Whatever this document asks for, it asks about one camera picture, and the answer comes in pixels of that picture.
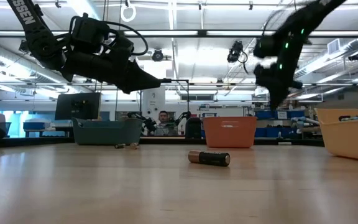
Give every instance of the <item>orange plastic bin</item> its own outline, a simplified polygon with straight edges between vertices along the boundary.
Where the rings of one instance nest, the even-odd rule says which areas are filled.
[[[256,117],[204,118],[208,147],[248,148],[254,145]]]
[[[334,155],[358,159],[358,120],[339,121],[341,116],[358,116],[358,109],[316,109],[326,149]]]

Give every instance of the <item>gray plastic bin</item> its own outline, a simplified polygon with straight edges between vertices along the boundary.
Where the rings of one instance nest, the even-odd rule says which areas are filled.
[[[116,145],[138,143],[143,121],[87,121],[73,118],[74,140],[79,145]]]

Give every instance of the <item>robotic arm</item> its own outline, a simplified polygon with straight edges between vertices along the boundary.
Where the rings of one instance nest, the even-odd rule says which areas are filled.
[[[191,118],[191,113],[190,111],[187,112],[183,112],[178,119],[174,120],[173,123],[175,124],[175,126],[178,126],[180,124],[180,121],[182,121],[183,119],[189,119]]]
[[[150,132],[154,132],[155,130],[157,130],[157,128],[156,128],[157,123],[151,118],[145,118],[136,112],[129,112],[127,114],[127,116],[128,116],[128,118],[141,119],[143,121],[145,127],[147,128],[147,130],[149,130]]]
[[[277,62],[254,70],[256,84],[270,93],[272,110],[288,96],[290,87],[302,89],[302,83],[293,80],[303,44],[324,18],[346,0],[315,0],[297,10],[272,35],[263,35],[256,43],[254,55],[258,58],[278,57]]]
[[[77,74],[115,84],[124,93],[160,86],[160,80],[139,68],[136,61],[128,60],[131,55],[143,55],[148,51],[146,40],[129,26],[98,21],[84,13],[83,17],[71,19],[67,34],[54,36],[42,19],[39,5],[31,0],[7,1],[22,24],[32,55],[43,67],[59,71],[67,81],[71,82],[73,75]],[[134,44],[110,29],[109,24],[140,35],[146,50],[134,53]],[[115,34],[115,39],[105,44],[110,33]]]

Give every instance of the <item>aa battery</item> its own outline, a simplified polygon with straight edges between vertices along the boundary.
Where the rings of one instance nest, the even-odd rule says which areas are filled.
[[[131,145],[129,145],[129,147],[131,149],[138,149],[139,148],[139,143],[131,143]]]
[[[189,161],[199,164],[228,166],[230,164],[230,154],[226,152],[203,152],[190,151]]]
[[[114,146],[116,149],[122,149],[125,147],[125,144],[118,144]]]

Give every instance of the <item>white column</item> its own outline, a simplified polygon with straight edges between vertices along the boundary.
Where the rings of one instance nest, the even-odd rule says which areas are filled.
[[[167,67],[163,62],[144,63],[144,70],[157,78],[167,76]],[[158,120],[159,112],[165,110],[165,86],[144,90],[142,103],[143,116]]]

